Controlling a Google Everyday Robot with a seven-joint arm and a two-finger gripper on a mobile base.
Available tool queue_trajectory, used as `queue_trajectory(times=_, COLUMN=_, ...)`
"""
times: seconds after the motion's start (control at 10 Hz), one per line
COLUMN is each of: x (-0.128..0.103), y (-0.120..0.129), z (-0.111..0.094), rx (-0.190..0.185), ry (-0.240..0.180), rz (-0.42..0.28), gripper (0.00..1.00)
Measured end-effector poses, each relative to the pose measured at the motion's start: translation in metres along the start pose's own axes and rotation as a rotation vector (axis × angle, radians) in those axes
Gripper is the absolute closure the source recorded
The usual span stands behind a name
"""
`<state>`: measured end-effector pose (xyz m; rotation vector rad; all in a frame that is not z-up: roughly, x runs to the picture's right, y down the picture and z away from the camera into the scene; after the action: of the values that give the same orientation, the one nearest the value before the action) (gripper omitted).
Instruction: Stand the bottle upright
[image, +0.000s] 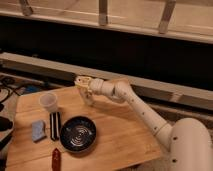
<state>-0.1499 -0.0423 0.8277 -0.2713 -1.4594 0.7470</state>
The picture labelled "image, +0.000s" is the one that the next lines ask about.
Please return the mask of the white and yellow gripper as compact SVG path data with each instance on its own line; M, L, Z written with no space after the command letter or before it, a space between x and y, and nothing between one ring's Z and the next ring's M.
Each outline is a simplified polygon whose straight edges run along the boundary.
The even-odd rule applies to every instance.
M90 91L90 83L93 80L92 77L89 76L77 76L74 83L75 85L80 88L80 95L85 103L87 103L89 106L93 106L94 104L94 98L93 94Z

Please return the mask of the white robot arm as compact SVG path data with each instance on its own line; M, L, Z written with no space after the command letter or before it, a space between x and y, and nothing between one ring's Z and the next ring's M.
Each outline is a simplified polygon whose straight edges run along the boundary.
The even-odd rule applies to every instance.
M93 94L104 95L117 103L127 102L170 152L169 171L213 171L213 141L199 120L183 118L170 125L136 95L127 81L77 76L75 85L88 105L94 103Z

